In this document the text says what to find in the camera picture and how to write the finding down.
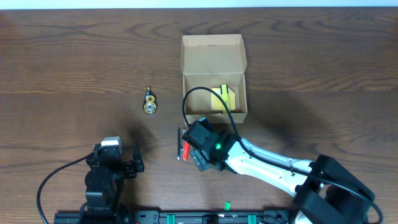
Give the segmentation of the yellow highlighter pen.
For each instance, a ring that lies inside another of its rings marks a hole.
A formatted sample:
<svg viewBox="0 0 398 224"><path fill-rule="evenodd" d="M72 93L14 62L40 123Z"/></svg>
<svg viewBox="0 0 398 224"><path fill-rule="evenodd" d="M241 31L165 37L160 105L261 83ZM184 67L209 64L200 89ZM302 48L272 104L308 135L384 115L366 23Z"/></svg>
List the yellow highlighter pen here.
<svg viewBox="0 0 398 224"><path fill-rule="evenodd" d="M230 102L229 102L229 91L227 84L222 84L220 86L220 91L221 91L221 98L224 103L223 113L228 114L228 112L230 111Z"/></svg>

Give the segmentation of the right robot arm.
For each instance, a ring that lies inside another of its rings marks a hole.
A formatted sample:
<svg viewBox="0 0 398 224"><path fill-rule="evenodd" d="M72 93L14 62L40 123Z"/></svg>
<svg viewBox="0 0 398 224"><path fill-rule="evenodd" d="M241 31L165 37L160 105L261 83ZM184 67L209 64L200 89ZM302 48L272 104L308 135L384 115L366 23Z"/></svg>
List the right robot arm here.
<svg viewBox="0 0 398 224"><path fill-rule="evenodd" d="M182 136L200 171L215 168L260 179L288 193L295 223L368 223L373 192L337 160L294 159L253 145L229 131L217 133L206 118Z"/></svg>

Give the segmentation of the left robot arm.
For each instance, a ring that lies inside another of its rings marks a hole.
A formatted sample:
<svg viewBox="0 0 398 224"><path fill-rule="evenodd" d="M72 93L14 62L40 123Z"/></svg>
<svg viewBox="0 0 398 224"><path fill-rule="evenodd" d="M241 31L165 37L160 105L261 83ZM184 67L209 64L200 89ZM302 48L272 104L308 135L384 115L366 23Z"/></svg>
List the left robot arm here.
<svg viewBox="0 0 398 224"><path fill-rule="evenodd" d="M114 215L119 210L124 181L135 179L139 172L144 172L139 143L134 145L130 161L122 161L122 150L119 137L108 137L95 144L86 159L90 171L85 177L85 197L90 214Z"/></svg>

